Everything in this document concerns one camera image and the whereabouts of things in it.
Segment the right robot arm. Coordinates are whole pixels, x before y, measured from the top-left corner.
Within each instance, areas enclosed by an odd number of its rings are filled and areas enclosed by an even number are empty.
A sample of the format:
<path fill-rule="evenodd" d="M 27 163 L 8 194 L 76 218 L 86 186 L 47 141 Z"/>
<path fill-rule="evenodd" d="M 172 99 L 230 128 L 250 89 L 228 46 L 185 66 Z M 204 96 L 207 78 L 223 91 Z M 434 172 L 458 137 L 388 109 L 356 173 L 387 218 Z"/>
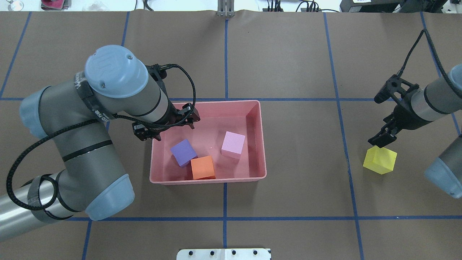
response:
<path fill-rule="evenodd" d="M 395 140 L 401 130 L 416 130 L 440 120 L 462 108 L 462 66 L 454 66 L 447 79 L 439 77 L 424 88 L 392 75 L 374 97 L 378 104 L 393 99 L 396 106 L 383 121 L 385 125 L 368 140 L 383 148 Z M 461 136 L 457 138 L 429 165 L 425 177 L 454 199 L 462 195 Z"/>

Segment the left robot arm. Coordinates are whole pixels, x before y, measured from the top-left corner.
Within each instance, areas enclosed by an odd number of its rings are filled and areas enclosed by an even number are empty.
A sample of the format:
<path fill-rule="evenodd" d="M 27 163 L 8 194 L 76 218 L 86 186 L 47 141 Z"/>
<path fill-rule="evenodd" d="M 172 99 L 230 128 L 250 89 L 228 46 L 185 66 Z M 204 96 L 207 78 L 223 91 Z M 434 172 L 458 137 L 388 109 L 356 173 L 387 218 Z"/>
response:
<path fill-rule="evenodd" d="M 95 51 L 73 79 L 25 98 L 19 114 L 38 141 L 13 162 L 1 197 L 1 241 L 70 219 L 84 211 L 93 221 L 124 210 L 135 198 L 129 174 L 114 147 L 107 123 L 129 120 L 139 140 L 161 140 L 176 126 L 193 128 L 200 116 L 193 102 L 175 108 L 165 89 L 166 70 L 178 64 L 146 66 L 127 48 L 107 45 Z M 65 168 L 13 189 L 23 159 L 48 140 Z"/>

